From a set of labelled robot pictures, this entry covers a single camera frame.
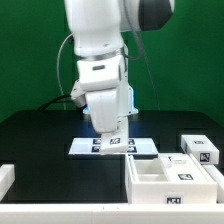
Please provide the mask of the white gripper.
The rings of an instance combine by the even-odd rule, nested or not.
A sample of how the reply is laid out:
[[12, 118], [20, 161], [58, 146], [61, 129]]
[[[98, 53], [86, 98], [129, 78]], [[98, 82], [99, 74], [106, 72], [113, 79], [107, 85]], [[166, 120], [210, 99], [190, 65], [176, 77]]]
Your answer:
[[87, 92], [86, 100], [95, 131], [115, 131], [118, 122], [118, 89]]

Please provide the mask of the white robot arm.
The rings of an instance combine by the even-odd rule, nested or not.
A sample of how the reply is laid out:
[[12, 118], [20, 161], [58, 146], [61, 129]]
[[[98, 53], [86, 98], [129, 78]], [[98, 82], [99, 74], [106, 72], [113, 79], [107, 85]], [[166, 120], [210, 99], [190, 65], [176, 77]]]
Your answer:
[[175, 0], [64, 0], [64, 4], [93, 127], [98, 133], [113, 132], [125, 115], [119, 108], [119, 87], [126, 72], [121, 33], [162, 28], [174, 12]]

